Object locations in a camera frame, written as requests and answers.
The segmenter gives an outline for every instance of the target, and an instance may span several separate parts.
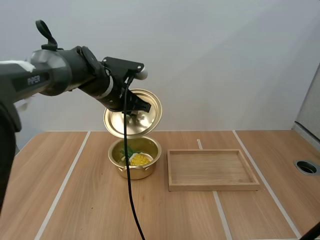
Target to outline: white wall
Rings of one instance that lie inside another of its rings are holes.
[[[160,98],[157,130],[290,129],[320,62],[319,13],[319,0],[1,1],[0,60],[39,49],[43,19],[65,49],[145,63],[133,87]],[[18,147],[48,130],[103,131],[103,112],[80,91],[37,94]]]

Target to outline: white stripe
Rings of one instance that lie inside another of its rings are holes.
[[[260,178],[261,178],[262,182],[264,183],[266,189],[269,191],[269,193],[270,193],[271,197],[273,198],[275,204],[278,206],[278,208],[280,209],[280,211],[281,211],[282,215],[284,216],[285,220],[288,222],[288,224],[291,227],[292,231],[294,232],[295,236],[298,239],[301,238],[300,232],[296,228],[295,224],[292,222],[291,218],[289,217],[289,215],[287,214],[286,210],[284,209],[284,207],[280,203],[280,201],[277,198],[277,196],[275,195],[274,191],[271,189],[270,185],[268,184],[267,180],[265,179],[265,177],[263,176],[262,172],[258,168],[258,166],[255,163],[254,159],[251,157],[251,155],[248,152],[248,150],[246,149],[245,145],[242,143],[242,141],[239,138],[238,134],[236,133],[235,130],[232,130],[232,132],[233,132],[235,138],[238,140],[239,144],[241,145],[242,149],[244,150],[245,154],[248,156],[248,158],[249,158],[250,162],[252,163],[254,169],[256,170],[258,175],[260,176]]]
[[[198,142],[199,149],[203,149],[200,139],[197,139],[196,141]],[[232,240],[230,229],[229,229],[228,222],[226,219],[226,215],[225,215],[224,209],[222,208],[222,205],[221,205],[221,202],[219,199],[219,195],[216,191],[213,191],[213,196],[214,196],[216,207],[218,208],[218,212],[219,212],[219,215],[221,218],[221,222],[222,222],[222,226],[223,226],[224,233],[226,236],[226,240]]]
[[[196,141],[198,142],[199,149],[203,149],[200,139],[197,139]]]
[[[88,140],[89,135],[90,135],[90,131],[87,132],[87,134],[86,134],[86,136],[85,136],[85,138],[83,140],[83,143],[82,143],[77,155],[75,156],[75,158],[73,160],[73,163],[71,164],[70,169],[69,169],[68,173],[66,174],[66,176],[65,176],[65,178],[64,178],[64,180],[62,182],[62,185],[61,185],[58,193],[56,194],[55,199],[53,200],[53,203],[52,203],[47,215],[45,216],[45,219],[43,220],[43,223],[42,223],[38,233],[36,234],[34,240],[39,240],[41,238],[42,234],[44,233],[45,228],[46,228],[46,226],[47,226],[47,224],[48,224],[48,222],[49,222],[49,220],[51,218],[51,215],[54,212],[54,210],[55,210],[55,208],[57,206],[57,203],[58,203],[58,201],[59,201],[59,199],[60,199],[60,197],[61,197],[61,195],[62,195],[62,193],[63,193],[63,191],[64,191],[64,189],[65,189],[65,187],[67,185],[67,182],[68,182],[68,180],[69,180],[69,178],[71,176],[71,173],[74,170],[75,165],[76,165],[76,163],[77,163],[77,161],[78,161],[78,159],[79,159],[79,157],[81,155],[81,152],[82,152],[82,150],[84,149],[84,147],[86,145],[86,142]]]

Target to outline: black strap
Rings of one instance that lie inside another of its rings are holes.
[[[58,43],[52,36],[46,23],[42,20],[37,20],[35,21],[35,25],[38,31],[42,34],[42,36],[48,39],[48,43],[42,45],[41,48],[46,50],[56,51],[58,49]]]

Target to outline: black cable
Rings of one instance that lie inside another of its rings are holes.
[[[311,228],[300,240],[313,240],[320,236],[320,222]]]
[[[125,166],[126,166],[126,175],[128,178],[128,190],[129,190],[129,198],[130,198],[130,205],[131,205],[131,209],[132,209],[132,213],[133,213],[133,217],[136,223],[136,226],[138,227],[139,233],[141,235],[142,240],[146,240],[144,237],[144,234],[142,232],[142,229],[140,227],[138,218],[137,218],[137,214],[136,214],[136,210],[135,210],[135,205],[134,205],[134,201],[132,199],[132,192],[131,192],[131,178],[130,178],[130,167],[129,167],[129,157],[128,157],[128,140],[127,140],[127,95],[128,95],[128,90],[129,90],[129,85],[132,83],[134,77],[130,77],[125,91],[124,91],[124,103],[123,103],[123,125],[124,125],[124,129],[123,129],[123,135],[124,135],[124,156],[125,156]]]

